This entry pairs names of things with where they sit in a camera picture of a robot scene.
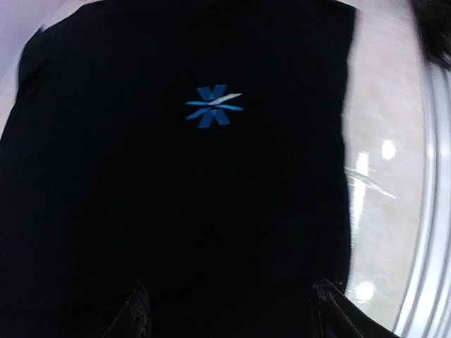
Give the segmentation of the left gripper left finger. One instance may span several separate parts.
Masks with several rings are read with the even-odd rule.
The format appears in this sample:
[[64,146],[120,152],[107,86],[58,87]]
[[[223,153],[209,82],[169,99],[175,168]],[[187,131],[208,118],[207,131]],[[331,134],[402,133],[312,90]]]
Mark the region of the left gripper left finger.
[[102,337],[151,337],[152,315],[147,290],[136,282],[103,313]]

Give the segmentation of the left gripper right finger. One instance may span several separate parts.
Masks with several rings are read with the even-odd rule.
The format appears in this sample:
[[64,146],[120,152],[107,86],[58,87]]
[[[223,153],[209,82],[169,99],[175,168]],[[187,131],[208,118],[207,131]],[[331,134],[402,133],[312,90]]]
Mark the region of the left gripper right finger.
[[311,326],[313,337],[398,338],[365,315],[327,279],[313,286]]

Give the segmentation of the black t-shirt blue logo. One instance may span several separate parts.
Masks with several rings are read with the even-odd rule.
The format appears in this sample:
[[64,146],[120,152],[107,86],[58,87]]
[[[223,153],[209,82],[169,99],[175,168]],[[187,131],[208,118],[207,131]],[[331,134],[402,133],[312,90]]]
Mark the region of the black t-shirt blue logo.
[[1,136],[1,336],[313,337],[351,263],[341,1],[93,1],[23,48]]

